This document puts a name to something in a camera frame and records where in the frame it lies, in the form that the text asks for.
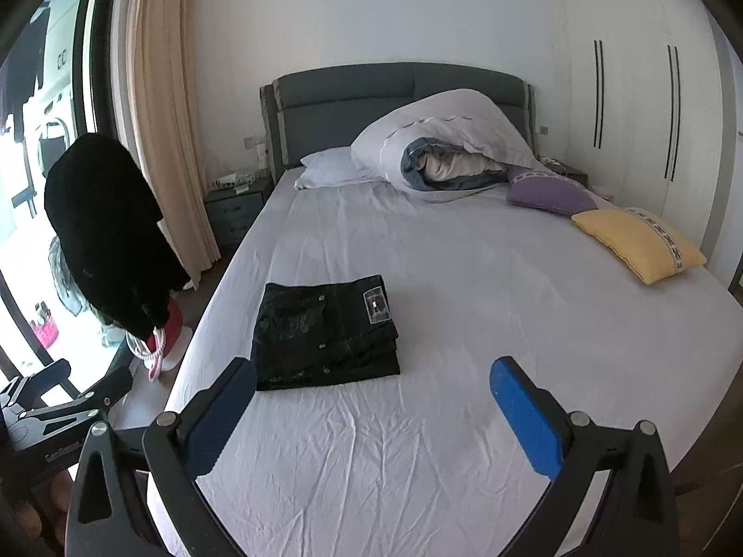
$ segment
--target bed sheet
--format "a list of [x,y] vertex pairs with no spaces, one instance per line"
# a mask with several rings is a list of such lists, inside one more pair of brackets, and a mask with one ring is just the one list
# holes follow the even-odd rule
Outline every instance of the bed sheet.
[[[498,555],[547,485],[489,392],[505,354],[567,411],[655,422],[671,467],[738,370],[743,310],[706,269],[645,286],[570,220],[512,206],[503,187],[437,204],[380,182],[295,191],[297,175],[235,254],[168,409],[250,355],[269,280],[381,274],[402,374],[255,395],[199,480],[250,556]],[[187,555],[154,484],[148,499],[167,547]]]

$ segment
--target headboard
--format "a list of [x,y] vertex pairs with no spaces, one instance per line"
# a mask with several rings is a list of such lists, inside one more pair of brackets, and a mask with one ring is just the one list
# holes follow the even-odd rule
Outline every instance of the headboard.
[[534,150],[534,88],[518,77],[441,63],[330,66],[291,73],[260,90],[274,182],[305,155],[349,146],[404,104],[458,88],[488,96]]

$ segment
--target sliding glass door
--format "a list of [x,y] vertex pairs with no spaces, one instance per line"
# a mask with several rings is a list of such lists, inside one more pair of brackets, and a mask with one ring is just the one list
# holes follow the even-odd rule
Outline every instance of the sliding glass door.
[[103,377],[124,339],[77,291],[44,209],[47,174],[70,144],[114,135],[111,3],[45,0],[0,69],[0,370],[10,379],[67,359],[70,382],[49,404]]

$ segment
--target bed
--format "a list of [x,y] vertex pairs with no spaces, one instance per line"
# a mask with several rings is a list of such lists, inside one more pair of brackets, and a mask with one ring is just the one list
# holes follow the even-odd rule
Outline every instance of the bed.
[[[250,354],[268,281],[381,274],[402,373],[255,395],[199,480],[248,555],[498,555],[547,484],[490,396],[499,356],[601,425],[653,421],[671,467],[741,364],[743,310],[706,269],[645,286],[570,220],[507,203],[506,187],[443,204],[382,182],[294,190],[301,156],[350,144],[363,124],[430,90],[482,91],[533,140],[534,91],[520,79],[399,65],[296,73],[261,90],[277,186],[196,329],[167,408],[180,411]],[[564,548],[580,541],[599,491]],[[167,547],[186,555],[153,484],[148,503]]]

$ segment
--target rolled comforter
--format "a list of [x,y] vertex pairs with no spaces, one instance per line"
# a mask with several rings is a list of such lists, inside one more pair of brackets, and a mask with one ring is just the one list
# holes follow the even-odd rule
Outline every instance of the rolled comforter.
[[508,165],[545,170],[503,111],[474,90],[400,107],[351,149],[359,166],[425,201],[453,201],[506,181]]

